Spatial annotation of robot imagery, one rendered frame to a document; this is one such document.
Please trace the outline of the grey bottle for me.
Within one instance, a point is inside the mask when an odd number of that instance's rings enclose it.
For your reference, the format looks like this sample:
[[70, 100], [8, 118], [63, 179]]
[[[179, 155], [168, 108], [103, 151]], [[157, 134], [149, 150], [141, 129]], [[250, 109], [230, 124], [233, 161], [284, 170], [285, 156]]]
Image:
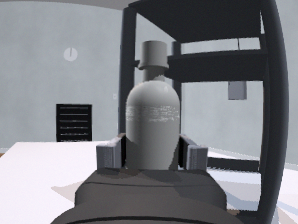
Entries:
[[165, 82], [167, 44], [140, 44], [142, 82], [126, 101], [126, 169], [178, 169], [180, 101]]

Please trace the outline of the dark grey shelving unit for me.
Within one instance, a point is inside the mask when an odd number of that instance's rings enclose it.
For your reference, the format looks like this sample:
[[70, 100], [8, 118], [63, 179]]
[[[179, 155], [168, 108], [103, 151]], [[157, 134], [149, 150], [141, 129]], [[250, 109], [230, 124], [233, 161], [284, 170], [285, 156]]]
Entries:
[[[208, 156], [207, 172], [226, 193], [227, 212], [244, 224], [271, 224], [289, 126], [287, 59], [276, 1], [139, 0], [128, 4], [121, 23], [118, 135], [126, 133], [126, 101], [140, 63], [135, 60], [137, 13], [176, 40], [171, 42], [165, 77], [171, 79], [180, 100], [180, 134], [182, 83], [263, 81], [260, 160]], [[265, 34], [261, 34], [261, 16]], [[259, 38], [260, 49], [181, 54], [184, 43], [237, 38]]]

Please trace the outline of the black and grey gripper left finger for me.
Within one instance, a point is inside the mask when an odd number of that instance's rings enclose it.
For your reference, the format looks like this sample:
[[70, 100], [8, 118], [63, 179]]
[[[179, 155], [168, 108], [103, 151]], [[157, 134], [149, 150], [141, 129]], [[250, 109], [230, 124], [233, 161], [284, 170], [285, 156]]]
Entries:
[[120, 133], [111, 141], [96, 145], [98, 168], [121, 168], [126, 163], [126, 133]]

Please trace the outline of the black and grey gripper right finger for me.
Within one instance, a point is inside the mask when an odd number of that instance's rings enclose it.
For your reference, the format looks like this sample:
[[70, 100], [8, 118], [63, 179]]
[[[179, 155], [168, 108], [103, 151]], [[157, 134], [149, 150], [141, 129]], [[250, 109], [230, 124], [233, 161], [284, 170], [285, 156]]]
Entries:
[[197, 145], [185, 134], [179, 136], [178, 164], [184, 170], [200, 169], [207, 172], [208, 147]]

